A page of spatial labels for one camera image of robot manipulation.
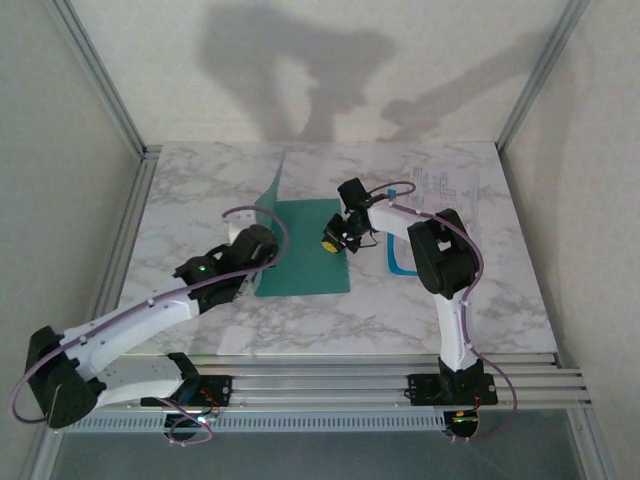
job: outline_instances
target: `teal towel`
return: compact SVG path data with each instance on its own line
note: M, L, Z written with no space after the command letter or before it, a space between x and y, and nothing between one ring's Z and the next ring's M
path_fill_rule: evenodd
M273 177L273 181L266 192L260 195L260 198L256 200L256 206L266 208L275 211L276 201L278 199L278 188L280 188L280 177L282 176L282 165L284 163L284 156L282 160L280 160L280 166L278 166L278 170L276 171L275 176ZM256 222L258 225L262 225L263 227L267 227L268 229L272 229L275 222L273 219L267 215L266 213L257 212L256 213Z
M340 213L340 200L277 201L273 209L287 226L291 243L278 265L262 273L256 296L349 292L345 252L330 253L322 246L327 222L335 213ZM282 232L275 222L272 228L282 241Z

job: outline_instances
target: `white marble board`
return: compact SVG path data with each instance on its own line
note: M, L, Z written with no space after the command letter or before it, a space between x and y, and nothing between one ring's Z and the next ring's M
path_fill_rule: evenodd
M487 353L557 351L507 183L489 142L166 144L122 302L145 298L186 259L227 241L221 213L252 204L269 186L283 155L279 200L337 198L336 188L344 180L357 176L372 188L409 179L416 165L476 176L477 225L472 236L483 251L486 271L472 296L473 342ZM383 243L384 238L378 234ZM348 294L245 296L166 330L133 352L438 353L431 295L417 278L392 275L385 255L384 245L349 255Z

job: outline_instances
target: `robotic arm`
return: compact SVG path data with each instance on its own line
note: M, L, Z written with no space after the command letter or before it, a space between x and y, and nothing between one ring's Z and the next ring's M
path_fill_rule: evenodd
M232 236L231 245L220 245L178 267L153 290L152 299L138 307L122 307L62 335L51 327L32 335L27 370L49 352L68 347L29 379L50 427L71 425L110 403L171 397L185 404L197 394L202 379L183 353L145 360L120 357L166 328L232 302L278 252L277 237L260 225ZM245 270L254 273L236 274ZM200 283L209 284L194 290L192 286Z
M410 242L419 278L434 295L442 334L440 373L408 376L405 395L412 405L478 405L478 401L495 405L493 377L484 373L482 360L463 335L462 295L478 271L478 259L469 245L439 222L421 221L415 213L393 207L386 195L371 196L358 179L345 182L338 191L347 216L330 220L324 231L325 248L355 253L365 233L389 232ZM464 232L455 211L444 210L438 216ZM232 302L257 272L277 261L282 252L278 254L273 232L243 221L231 223L230 245L189 259L146 302L117 309L61 335L51 327L32 335L25 377L31 375L28 383L50 427L65 427L95 408L143 397L170 398L179 405L211 403L209 398L197 403L208 380L185 354L144 360L121 355L162 330ZM226 386L228 400L231 385Z
M336 214L324 231L323 246L337 253L345 248L356 253L361 238L371 231L387 232L408 241L418 277L433 294L442 338L440 374L413 376L407 390L417 405L497 404L493 377L464 341L462 296L472 284L479 264L470 245L436 219L422 221L416 214L394 207L387 195L372 196L359 179L343 183L338 192L346 218ZM466 233L458 214L446 209L437 217Z

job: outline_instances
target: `white wall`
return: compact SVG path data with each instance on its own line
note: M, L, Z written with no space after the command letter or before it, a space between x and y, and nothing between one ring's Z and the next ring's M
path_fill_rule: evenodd
M592 0L508 149L525 234L621 479L640 478L640 3Z
M42 0L2 5L0 146L0 477L12 479L34 431L5 408L29 337L86 320L136 168ZM26 415L34 405L20 397Z
M566 0L74 0L149 144L495 140Z

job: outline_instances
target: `blue printed line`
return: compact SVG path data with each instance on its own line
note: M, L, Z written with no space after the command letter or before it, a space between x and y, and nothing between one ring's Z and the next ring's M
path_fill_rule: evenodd
M395 195L396 191L393 189L389 189L387 193L392 196ZM418 272L413 270L405 270L404 268L400 268L398 262L396 261L396 254L394 250L395 245L395 237L390 233L387 233L387 264L389 265L389 270L394 275L402 275L405 277L417 277Z

